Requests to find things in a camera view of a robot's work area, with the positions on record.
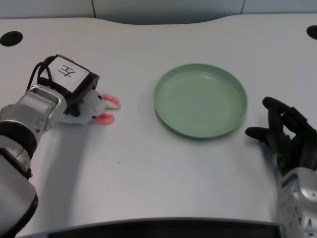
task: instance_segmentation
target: plush rabbit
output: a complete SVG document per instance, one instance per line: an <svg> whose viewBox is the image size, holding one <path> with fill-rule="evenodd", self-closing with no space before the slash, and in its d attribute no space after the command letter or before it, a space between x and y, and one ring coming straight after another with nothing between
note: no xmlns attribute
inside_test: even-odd
<svg viewBox="0 0 317 238"><path fill-rule="evenodd" d="M60 122L86 124L94 121L108 125L114 122L114 115L106 113L107 110L118 110L120 101L113 95L99 94L96 90L90 90L88 94L78 102L79 117L64 114Z"/></svg>

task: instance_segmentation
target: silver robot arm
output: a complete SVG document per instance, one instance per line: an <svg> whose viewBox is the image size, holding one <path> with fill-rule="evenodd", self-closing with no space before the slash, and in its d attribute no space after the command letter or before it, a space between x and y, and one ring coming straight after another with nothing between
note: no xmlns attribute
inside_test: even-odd
<svg viewBox="0 0 317 238"><path fill-rule="evenodd" d="M60 119L65 98L34 85L13 105L0 111L0 237L13 238L33 216L38 197L28 179L30 161L40 138Z"/></svg>

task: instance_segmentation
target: white table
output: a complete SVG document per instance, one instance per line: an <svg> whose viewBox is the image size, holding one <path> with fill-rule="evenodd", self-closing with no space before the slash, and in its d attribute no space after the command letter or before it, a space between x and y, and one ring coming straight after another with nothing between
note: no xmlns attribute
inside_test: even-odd
<svg viewBox="0 0 317 238"><path fill-rule="evenodd" d="M34 66L55 54L100 75L97 90L122 102L110 126L58 125L42 137L30 179L39 207L19 235L152 217L276 222L273 156L244 131L267 126L265 96L295 106L317 127L317 41L306 34L314 24L317 14L145 26L88 18L0 20L0 35L24 36L17 46L0 46L1 107L15 103ZM221 67L245 87L248 115L232 134L195 141L157 118L157 81L187 63Z"/></svg>

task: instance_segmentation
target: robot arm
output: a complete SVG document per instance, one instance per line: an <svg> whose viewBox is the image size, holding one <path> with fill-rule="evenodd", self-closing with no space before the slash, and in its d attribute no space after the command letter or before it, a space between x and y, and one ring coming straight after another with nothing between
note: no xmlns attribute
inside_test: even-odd
<svg viewBox="0 0 317 238"><path fill-rule="evenodd" d="M33 216L38 198L28 179L40 138L60 119L65 98L43 85L32 86L0 111L0 237L12 238Z"/></svg>
<svg viewBox="0 0 317 238"><path fill-rule="evenodd" d="M268 109L269 128L249 127L249 137L264 142L277 155L280 181L277 181L278 212L286 238L317 236L317 133L295 108L270 97L263 100ZM296 135L291 139L286 126Z"/></svg>

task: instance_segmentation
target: black cable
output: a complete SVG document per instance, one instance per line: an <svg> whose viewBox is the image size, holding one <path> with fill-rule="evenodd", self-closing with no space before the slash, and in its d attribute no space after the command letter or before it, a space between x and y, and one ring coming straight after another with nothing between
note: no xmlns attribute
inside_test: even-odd
<svg viewBox="0 0 317 238"><path fill-rule="evenodd" d="M27 88L26 88L26 92L31 88L34 75L35 75L36 71L38 70L38 68L39 68L40 66L43 66L44 69L46 69L46 71L47 71L47 73L48 73L48 77L49 77L50 88L51 88L51 89L53 88L53 79L52 79L52 75L51 75L50 68L49 68L47 65L45 65L43 62L39 62L39 63L35 66L34 70L32 71L30 81L29 81L28 86L27 86Z"/></svg>

